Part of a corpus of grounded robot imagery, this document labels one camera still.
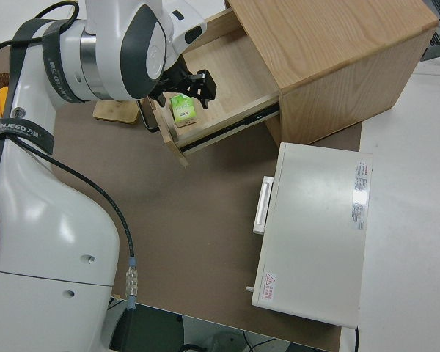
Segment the arm gripper black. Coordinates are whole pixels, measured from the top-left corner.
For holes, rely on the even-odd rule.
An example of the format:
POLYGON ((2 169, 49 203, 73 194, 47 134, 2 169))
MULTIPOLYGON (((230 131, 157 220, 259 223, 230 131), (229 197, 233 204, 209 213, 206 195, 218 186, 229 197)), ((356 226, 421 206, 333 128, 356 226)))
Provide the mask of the arm gripper black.
POLYGON ((188 70, 186 61, 177 60, 173 66, 163 72, 148 97, 164 107, 166 103, 164 93, 179 92, 191 98, 197 97, 203 109, 207 109, 209 101, 216 98, 216 82, 208 70, 197 72, 197 88, 194 87, 195 81, 194 74, 188 70))

